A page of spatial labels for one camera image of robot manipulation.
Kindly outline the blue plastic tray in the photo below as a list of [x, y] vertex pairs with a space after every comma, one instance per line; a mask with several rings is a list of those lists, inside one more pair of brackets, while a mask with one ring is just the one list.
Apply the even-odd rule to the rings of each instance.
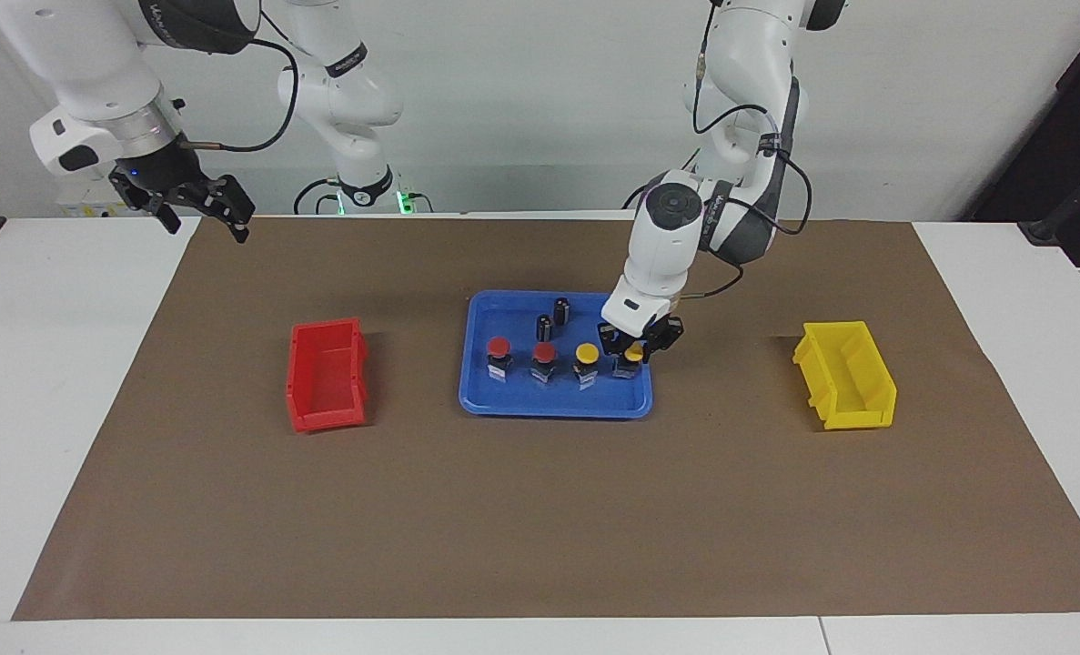
[[[535, 324], [550, 315], [557, 298], [571, 304], [569, 322], [553, 329], [558, 360], [549, 382], [535, 378], [531, 360]], [[607, 293], [570, 293], [550, 290], [482, 290], [469, 302], [461, 370], [460, 405], [470, 414], [523, 418], [584, 418], [630, 420], [651, 413], [651, 369], [643, 366], [634, 378], [616, 378], [613, 359], [600, 357], [598, 376], [588, 386], [573, 374], [573, 348], [584, 340], [598, 343], [597, 326]], [[487, 367], [487, 344], [507, 338], [513, 358], [505, 377], [495, 378]]]

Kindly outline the red plastic bin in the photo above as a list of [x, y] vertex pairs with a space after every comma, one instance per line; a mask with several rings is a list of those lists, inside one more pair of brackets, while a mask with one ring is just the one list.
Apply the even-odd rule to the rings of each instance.
[[286, 402], [298, 435], [368, 423], [368, 343], [357, 317], [291, 329]]

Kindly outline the brown paper table mat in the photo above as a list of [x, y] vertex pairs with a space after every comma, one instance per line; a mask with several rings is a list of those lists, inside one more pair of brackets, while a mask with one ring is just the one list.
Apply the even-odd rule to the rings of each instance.
[[[622, 220], [203, 220], [15, 618], [1080, 612], [1080, 519], [906, 223], [818, 220], [681, 306], [642, 420], [477, 418], [469, 300], [615, 285]], [[291, 330], [357, 317], [368, 423], [298, 435]], [[889, 428], [791, 361], [864, 322]]]

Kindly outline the yellow plastic bin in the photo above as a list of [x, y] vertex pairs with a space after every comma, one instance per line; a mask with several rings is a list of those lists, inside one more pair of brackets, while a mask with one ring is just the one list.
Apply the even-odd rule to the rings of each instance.
[[889, 428], [897, 386], [864, 322], [806, 322], [791, 361], [825, 430]]

